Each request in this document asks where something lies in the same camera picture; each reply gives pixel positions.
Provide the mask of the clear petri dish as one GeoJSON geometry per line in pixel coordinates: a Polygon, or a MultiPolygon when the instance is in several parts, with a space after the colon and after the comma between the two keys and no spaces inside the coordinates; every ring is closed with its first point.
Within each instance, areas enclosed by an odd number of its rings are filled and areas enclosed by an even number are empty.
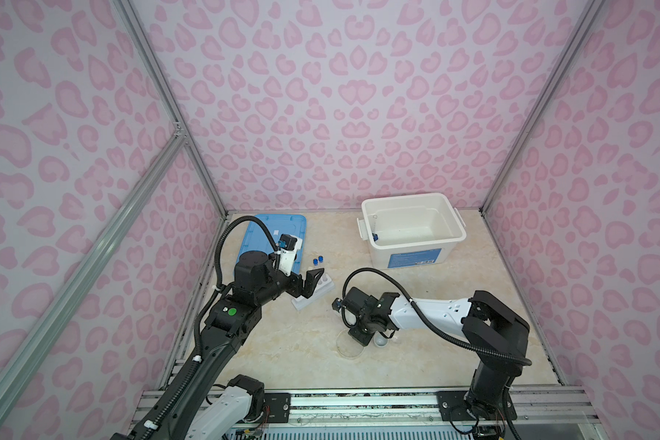
{"type": "Polygon", "coordinates": [[[343,359],[358,359],[363,354],[365,347],[355,341],[348,331],[340,331],[335,339],[335,349],[343,359]]]}

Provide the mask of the blue-based small cylinder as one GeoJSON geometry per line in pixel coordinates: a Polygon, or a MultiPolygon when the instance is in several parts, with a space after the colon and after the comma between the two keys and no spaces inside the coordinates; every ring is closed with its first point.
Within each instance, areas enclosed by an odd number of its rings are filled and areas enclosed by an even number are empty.
{"type": "Polygon", "coordinates": [[[371,237],[374,242],[378,242],[381,234],[381,222],[377,216],[370,218],[371,237]]]}

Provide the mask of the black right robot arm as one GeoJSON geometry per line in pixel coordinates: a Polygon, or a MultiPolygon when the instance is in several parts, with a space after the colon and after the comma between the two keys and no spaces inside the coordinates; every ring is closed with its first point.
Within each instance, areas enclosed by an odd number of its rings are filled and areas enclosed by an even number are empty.
{"type": "Polygon", "coordinates": [[[530,326],[488,291],[458,300],[417,299],[400,293],[376,298],[353,287],[332,308],[352,315],[348,335],[365,347],[376,337],[408,329],[426,329],[480,359],[462,398],[469,416],[487,419],[502,409],[504,391],[532,361],[526,357],[530,326]]]}

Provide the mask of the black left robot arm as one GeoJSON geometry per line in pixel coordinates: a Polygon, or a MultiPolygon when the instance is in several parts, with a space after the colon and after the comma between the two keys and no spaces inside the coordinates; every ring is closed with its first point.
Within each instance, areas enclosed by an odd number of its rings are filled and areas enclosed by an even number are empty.
{"type": "Polygon", "coordinates": [[[128,434],[114,439],[221,439],[237,423],[262,422],[264,385],[238,376],[214,403],[201,406],[222,370],[245,344],[262,318],[262,306],[283,293],[310,298],[322,280],[324,269],[302,276],[276,267],[280,256],[261,251],[244,253],[234,267],[234,280],[211,305],[195,347],[159,401],[128,434]]]}

